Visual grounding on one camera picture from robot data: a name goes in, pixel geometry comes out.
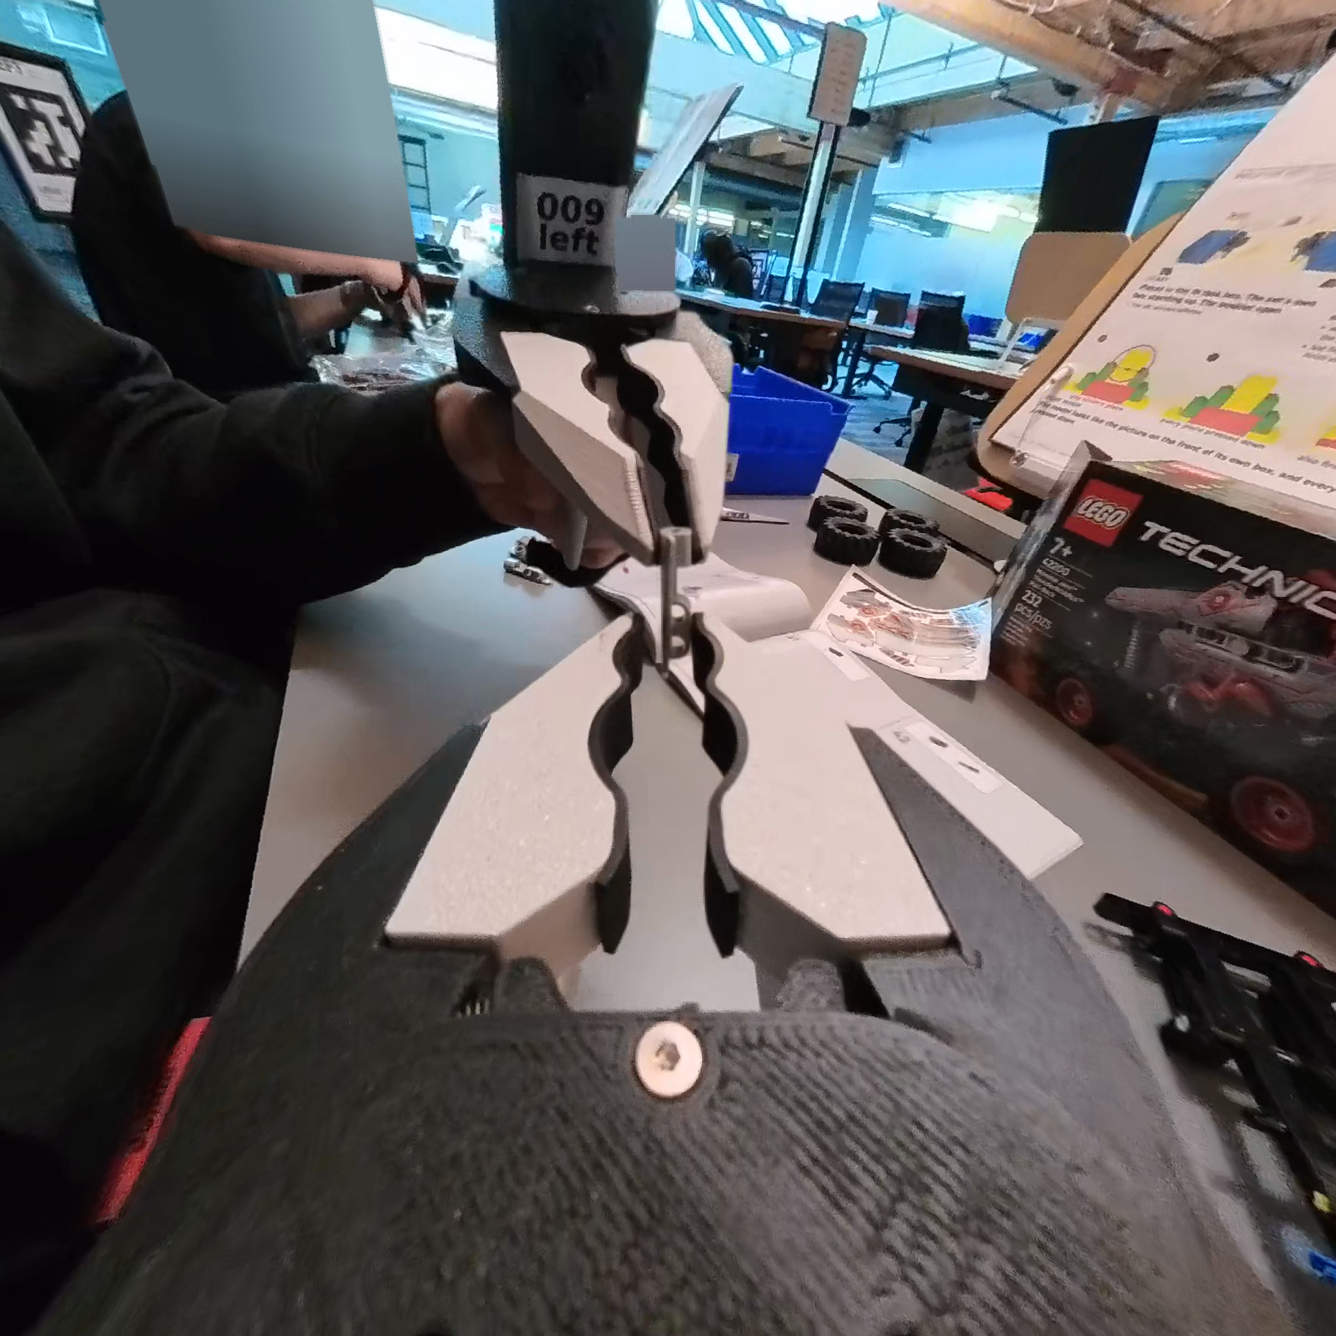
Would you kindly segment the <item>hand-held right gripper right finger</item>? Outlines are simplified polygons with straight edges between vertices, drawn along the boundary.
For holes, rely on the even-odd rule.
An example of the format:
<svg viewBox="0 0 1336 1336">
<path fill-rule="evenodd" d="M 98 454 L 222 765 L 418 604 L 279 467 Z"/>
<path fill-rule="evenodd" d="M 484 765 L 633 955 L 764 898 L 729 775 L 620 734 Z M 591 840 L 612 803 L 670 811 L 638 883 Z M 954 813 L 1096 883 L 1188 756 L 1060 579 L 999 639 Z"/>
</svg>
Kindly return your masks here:
<svg viewBox="0 0 1336 1336">
<path fill-rule="evenodd" d="M 866 751 L 899 701 L 814 631 L 745 642 L 697 616 L 705 918 L 722 957 L 861 960 L 953 940 Z"/>
</svg>

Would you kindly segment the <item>long grey toy piece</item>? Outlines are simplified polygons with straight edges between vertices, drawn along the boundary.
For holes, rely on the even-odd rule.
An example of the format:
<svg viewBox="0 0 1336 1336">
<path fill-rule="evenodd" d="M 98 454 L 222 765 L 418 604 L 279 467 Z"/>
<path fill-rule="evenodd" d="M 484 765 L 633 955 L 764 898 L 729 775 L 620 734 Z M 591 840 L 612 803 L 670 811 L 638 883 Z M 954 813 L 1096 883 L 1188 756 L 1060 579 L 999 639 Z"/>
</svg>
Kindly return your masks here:
<svg viewBox="0 0 1336 1336">
<path fill-rule="evenodd" d="M 658 530 L 658 614 L 653 664 L 663 683 L 692 709 L 698 709 L 692 684 L 692 611 L 678 589 L 678 576 L 692 557 L 687 527 Z"/>
</svg>

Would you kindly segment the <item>person's left forearm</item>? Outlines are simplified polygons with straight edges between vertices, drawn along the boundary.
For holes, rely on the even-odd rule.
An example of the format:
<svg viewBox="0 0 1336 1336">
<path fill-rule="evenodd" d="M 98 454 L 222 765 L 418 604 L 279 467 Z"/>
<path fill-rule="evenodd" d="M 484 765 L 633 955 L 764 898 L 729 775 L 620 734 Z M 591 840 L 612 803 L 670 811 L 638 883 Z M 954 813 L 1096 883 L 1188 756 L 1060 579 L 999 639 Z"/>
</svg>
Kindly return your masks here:
<svg viewBox="0 0 1336 1336">
<path fill-rule="evenodd" d="M 220 405 L 142 358 L 78 510 L 143 586 L 294 609 L 511 527 L 448 454 L 429 387 L 302 385 Z"/>
</svg>

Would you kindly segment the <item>wooden background desk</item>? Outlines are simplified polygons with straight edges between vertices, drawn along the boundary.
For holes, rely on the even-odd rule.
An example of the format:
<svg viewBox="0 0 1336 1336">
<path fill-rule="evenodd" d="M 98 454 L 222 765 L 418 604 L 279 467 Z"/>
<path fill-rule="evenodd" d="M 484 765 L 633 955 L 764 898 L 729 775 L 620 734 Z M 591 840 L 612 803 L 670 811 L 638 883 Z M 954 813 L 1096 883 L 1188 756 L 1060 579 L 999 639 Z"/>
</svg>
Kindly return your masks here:
<svg viewBox="0 0 1336 1336">
<path fill-rule="evenodd" d="M 764 365 L 816 390 L 834 388 L 837 395 L 851 395 L 846 378 L 841 378 L 839 353 L 847 346 L 857 372 L 862 362 L 869 365 L 907 367 L 934 382 L 951 387 L 978 387 L 989 395 L 1011 390 L 1038 360 L 1003 360 L 999 357 L 944 353 L 901 343 L 867 348 L 871 336 L 892 338 L 889 328 L 859 321 L 837 321 L 826 316 L 811 316 L 805 311 L 764 305 L 735 298 L 719 291 L 677 290 L 685 308 L 710 313 L 727 320 L 730 326 L 759 330 L 769 340 L 762 357 Z"/>
</svg>

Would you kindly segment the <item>grey desk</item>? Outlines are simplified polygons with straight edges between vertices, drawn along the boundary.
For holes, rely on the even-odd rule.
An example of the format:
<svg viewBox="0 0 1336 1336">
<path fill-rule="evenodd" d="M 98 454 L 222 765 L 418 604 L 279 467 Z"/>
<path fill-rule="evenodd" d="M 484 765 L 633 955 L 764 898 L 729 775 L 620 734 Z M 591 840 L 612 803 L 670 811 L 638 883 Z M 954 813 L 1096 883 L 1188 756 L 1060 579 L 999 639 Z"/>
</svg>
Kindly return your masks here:
<svg viewBox="0 0 1336 1336">
<path fill-rule="evenodd" d="M 302 611 L 242 955 L 316 867 L 458 728 L 476 723 L 601 629 L 585 591 L 503 576 L 511 540 L 396 571 Z M 1045 711 L 988 679 L 931 684 L 869 673 L 966 751 L 1071 826 L 1083 845 L 1038 877 L 1127 1015 L 1210 1204 L 1245 1263 L 1307 1333 L 1332 1333 L 1332 1283 L 1299 1266 L 1324 1248 L 1274 1139 L 1244 1094 L 1160 1044 L 1165 999 L 1150 967 L 1093 913 L 1101 893 L 1160 900 L 1178 917 L 1332 969 L 1332 918 L 1152 791 Z M 566 995 L 583 1010 L 757 1009 L 745 957 L 722 960 L 700 907 L 709 783 L 697 721 L 650 674 L 635 744 L 617 771 L 632 801 L 633 912 L 615 955 L 588 958 Z"/>
</svg>

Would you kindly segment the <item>person's left hand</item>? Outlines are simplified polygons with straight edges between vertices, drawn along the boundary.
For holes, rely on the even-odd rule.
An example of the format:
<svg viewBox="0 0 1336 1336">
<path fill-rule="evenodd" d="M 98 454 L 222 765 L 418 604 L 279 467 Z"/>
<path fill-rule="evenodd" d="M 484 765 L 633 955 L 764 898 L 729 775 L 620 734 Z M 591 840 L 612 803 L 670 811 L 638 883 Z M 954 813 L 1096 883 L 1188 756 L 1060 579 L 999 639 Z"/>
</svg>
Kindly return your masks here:
<svg viewBox="0 0 1336 1336">
<path fill-rule="evenodd" d="M 508 400 L 448 382 L 433 408 L 443 448 L 491 525 L 526 530 L 551 547 L 575 535 L 576 512 L 525 459 Z"/>
</svg>

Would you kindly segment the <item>blue bin with toy pieces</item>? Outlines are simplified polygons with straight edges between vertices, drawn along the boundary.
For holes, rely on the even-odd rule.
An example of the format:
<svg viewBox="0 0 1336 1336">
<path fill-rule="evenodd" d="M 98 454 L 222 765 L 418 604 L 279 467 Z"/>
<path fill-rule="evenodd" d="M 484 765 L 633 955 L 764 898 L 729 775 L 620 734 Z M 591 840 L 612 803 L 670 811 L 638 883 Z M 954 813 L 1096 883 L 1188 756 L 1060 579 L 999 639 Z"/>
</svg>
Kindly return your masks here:
<svg viewBox="0 0 1336 1336">
<path fill-rule="evenodd" d="M 732 370 L 725 494 L 816 492 L 842 435 L 849 402 L 767 368 Z"/>
</svg>

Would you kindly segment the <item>tilted white board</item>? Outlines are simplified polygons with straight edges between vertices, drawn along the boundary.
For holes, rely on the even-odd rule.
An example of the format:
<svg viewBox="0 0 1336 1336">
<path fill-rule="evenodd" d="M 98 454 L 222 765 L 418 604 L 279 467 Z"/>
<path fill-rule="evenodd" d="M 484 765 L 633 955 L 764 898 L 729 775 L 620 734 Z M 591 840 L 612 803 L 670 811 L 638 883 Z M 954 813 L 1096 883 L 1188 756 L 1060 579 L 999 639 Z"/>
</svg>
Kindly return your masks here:
<svg viewBox="0 0 1336 1336">
<path fill-rule="evenodd" d="M 627 198 L 627 216 L 658 216 L 703 146 L 734 107 L 742 84 L 724 84 L 685 104 L 667 139 Z"/>
</svg>

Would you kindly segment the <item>white instruction booklet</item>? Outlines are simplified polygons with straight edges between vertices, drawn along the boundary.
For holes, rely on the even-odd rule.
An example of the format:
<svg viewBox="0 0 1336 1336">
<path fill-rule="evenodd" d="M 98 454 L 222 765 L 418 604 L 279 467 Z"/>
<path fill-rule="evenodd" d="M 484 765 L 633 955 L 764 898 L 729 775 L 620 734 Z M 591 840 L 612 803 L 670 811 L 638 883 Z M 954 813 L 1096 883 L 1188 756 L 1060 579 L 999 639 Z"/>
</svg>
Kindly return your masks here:
<svg viewBox="0 0 1336 1336">
<path fill-rule="evenodd" d="M 715 614 L 767 661 L 769 678 L 784 683 L 782 701 L 826 701 L 852 726 L 877 733 L 1025 877 L 1035 878 L 1081 845 L 1073 830 L 896 694 L 916 678 L 864 661 L 811 631 L 817 614 L 790 581 L 749 574 L 712 556 L 685 567 L 678 589 L 692 612 Z"/>
</svg>

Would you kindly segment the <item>white sign on pole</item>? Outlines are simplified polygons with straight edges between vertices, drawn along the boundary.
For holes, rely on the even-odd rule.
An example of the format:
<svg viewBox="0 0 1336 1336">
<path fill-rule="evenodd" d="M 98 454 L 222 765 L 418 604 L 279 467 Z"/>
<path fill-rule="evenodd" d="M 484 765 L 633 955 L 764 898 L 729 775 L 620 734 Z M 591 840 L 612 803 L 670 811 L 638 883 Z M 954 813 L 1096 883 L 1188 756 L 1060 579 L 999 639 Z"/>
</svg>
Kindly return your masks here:
<svg viewBox="0 0 1336 1336">
<path fill-rule="evenodd" d="M 812 76 L 807 117 L 822 126 L 849 126 L 867 51 L 862 29 L 826 24 Z"/>
</svg>

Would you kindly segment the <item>person's black clothing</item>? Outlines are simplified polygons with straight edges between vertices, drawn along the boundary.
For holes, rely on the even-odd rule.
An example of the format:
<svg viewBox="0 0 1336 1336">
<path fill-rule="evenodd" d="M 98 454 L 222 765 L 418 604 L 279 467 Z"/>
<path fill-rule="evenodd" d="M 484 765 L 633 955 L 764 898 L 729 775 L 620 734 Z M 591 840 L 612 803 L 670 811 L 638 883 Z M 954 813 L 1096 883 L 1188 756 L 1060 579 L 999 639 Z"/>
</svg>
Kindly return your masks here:
<svg viewBox="0 0 1336 1336">
<path fill-rule="evenodd" d="M 294 611 L 230 427 L 3 228 L 3 1333 L 235 960 Z"/>
</svg>

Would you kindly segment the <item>black toy set box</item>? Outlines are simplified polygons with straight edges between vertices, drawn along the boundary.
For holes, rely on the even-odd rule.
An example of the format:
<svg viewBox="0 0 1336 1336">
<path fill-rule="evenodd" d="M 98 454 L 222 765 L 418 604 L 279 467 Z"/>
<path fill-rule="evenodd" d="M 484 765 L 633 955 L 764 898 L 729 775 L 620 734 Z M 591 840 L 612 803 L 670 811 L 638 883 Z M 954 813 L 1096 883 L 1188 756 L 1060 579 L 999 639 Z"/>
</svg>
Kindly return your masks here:
<svg viewBox="0 0 1336 1336">
<path fill-rule="evenodd" d="M 1332 509 L 1080 443 L 993 594 L 991 674 L 1332 915 Z"/>
</svg>

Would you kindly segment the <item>black toy chassis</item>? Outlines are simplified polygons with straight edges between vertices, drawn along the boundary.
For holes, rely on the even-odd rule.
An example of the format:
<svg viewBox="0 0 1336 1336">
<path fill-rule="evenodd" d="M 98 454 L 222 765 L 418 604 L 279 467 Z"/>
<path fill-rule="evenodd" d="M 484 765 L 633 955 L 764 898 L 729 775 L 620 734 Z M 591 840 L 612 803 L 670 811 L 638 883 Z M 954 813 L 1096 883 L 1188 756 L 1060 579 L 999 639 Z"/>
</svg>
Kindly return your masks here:
<svg viewBox="0 0 1336 1336">
<path fill-rule="evenodd" d="M 1234 1065 L 1302 1196 L 1334 1243 L 1334 974 L 1190 922 L 1162 902 L 1105 893 L 1093 912 L 1125 930 L 1157 970 L 1168 1015 L 1162 1045 Z"/>
</svg>

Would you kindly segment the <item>black white marker board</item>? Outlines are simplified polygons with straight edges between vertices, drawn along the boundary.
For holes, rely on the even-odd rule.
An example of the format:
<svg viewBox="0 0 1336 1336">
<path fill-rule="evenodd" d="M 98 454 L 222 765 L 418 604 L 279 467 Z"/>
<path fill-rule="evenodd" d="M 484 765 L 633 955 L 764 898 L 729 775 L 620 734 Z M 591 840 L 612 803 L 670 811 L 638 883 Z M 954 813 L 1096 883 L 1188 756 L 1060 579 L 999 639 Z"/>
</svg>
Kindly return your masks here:
<svg viewBox="0 0 1336 1336">
<path fill-rule="evenodd" d="M 71 218 L 88 114 L 63 59 L 1 42 L 3 158 L 40 223 Z"/>
</svg>

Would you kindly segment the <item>printed instruction sheet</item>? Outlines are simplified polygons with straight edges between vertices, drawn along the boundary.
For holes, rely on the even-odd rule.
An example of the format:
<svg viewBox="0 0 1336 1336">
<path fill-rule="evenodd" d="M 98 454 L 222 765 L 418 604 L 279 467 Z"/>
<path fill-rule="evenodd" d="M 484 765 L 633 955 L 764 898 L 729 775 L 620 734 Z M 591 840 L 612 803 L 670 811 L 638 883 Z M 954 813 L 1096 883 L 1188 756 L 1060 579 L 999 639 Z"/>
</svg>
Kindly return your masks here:
<svg viewBox="0 0 1336 1336">
<path fill-rule="evenodd" d="M 1160 239 L 988 445 L 1334 497 L 1332 57 Z"/>
</svg>

